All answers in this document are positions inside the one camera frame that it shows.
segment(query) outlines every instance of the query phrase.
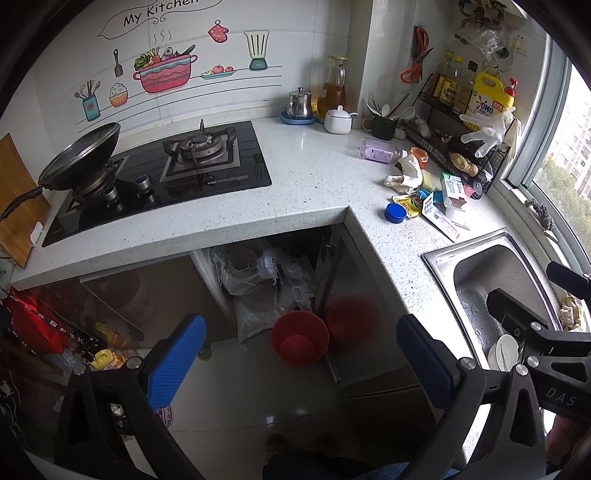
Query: red scissors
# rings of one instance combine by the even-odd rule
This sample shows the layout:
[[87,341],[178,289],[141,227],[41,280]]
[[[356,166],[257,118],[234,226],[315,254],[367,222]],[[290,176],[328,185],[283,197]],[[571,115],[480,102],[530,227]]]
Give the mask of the red scissors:
[[414,27],[413,66],[400,74],[404,83],[419,83],[423,78],[423,60],[432,51],[429,48],[429,35],[423,27]]

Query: blue bottle cap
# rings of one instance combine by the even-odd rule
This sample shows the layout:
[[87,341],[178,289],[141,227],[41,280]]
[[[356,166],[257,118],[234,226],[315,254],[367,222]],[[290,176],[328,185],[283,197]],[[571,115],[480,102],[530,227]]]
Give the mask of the blue bottle cap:
[[406,218],[406,210],[402,205],[392,202],[386,207],[384,216],[392,223],[402,223]]

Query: frying pan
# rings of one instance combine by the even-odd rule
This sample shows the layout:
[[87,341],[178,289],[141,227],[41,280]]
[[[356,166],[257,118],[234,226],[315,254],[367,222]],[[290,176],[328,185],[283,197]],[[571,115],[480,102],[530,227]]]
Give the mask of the frying pan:
[[95,128],[56,156],[39,175],[38,187],[15,198],[0,215],[5,220],[27,200],[38,197],[43,189],[70,190],[100,171],[113,154],[121,126],[116,123]]

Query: stainless steel teapot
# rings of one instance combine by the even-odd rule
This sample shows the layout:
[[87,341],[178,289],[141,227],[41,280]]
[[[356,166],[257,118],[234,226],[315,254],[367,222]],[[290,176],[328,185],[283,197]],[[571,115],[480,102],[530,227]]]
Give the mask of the stainless steel teapot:
[[298,120],[314,118],[312,94],[305,92],[303,87],[298,87],[297,91],[290,92],[290,101],[287,104],[287,116]]

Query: window frame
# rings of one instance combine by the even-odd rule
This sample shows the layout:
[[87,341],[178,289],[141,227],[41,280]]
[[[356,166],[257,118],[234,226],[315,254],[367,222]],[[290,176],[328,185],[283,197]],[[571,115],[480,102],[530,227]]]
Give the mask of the window frame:
[[[568,57],[547,36],[544,65],[536,94],[536,103],[532,109],[532,118],[527,122],[517,156],[503,177],[505,181],[497,182],[497,188],[502,190],[502,185],[506,188],[512,187],[519,190],[525,198],[535,198],[545,205],[555,223],[552,230],[553,235],[547,235],[547,237],[552,238],[558,244],[558,248],[573,270],[579,273],[591,273],[591,261],[576,234],[552,201],[533,182],[554,139],[563,113],[570,84],[571,68],[572,64]],[[522,200],[519,200],[514,194],[512,197],[511,203],[513,205],[519,203],[519,207],[523,209]]]

